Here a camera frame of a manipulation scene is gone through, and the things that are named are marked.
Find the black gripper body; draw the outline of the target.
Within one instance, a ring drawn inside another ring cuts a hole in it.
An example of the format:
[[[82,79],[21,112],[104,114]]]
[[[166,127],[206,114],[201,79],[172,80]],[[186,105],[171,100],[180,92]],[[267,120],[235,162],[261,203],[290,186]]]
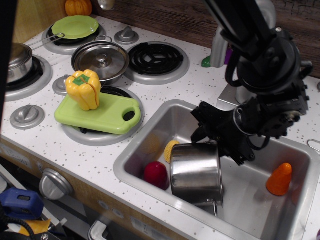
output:
[[[232,110],[223,111],[201,102],[191,114],[198,121],[198,127],[205,128],[207,138],[216,142],[220,157],[230,157],[239,166],[256,159],[248,136],[234,122]]]

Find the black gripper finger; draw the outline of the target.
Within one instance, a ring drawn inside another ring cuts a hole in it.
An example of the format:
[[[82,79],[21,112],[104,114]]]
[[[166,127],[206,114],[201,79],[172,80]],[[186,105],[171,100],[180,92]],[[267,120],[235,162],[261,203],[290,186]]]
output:
[[[203,126],[198,127],[191,135],[191,143],[196,144],[207,138],[206,129]]]

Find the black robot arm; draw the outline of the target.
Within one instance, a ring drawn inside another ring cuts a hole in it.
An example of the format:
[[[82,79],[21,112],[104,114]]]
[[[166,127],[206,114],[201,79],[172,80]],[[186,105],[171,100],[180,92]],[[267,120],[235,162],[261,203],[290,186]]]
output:
[[[304,79],[313,64],[301,60],[291,35],[276,27],[270,0],[207,0],[205,5],[218,22],[214,46],[221,50],[214,65],[222,64],[226,47],[231,46],[225,80],[231,87],[244,87],[252,97],[230,111],[202,102],[192,112],[198,129],[191,141],[215,141],[221,156],[242,165],[253,161],[259,150],[252,136],[264,137],[266,147],[271,138],[286,136],[307,113]]]

